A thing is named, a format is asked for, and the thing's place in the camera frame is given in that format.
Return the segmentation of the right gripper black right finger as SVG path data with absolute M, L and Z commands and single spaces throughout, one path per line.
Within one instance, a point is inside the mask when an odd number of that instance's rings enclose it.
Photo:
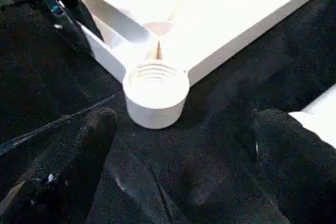
M 290 223 L 335 223 L 335 148 L 278 109 L 254 115 L 257 165 Z

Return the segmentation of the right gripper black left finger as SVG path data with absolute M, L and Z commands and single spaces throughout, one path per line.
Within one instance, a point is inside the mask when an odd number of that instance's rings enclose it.
M 1 223 L 84 223 L 117 132 L 112 108 L 61 126 L 1 200 Z

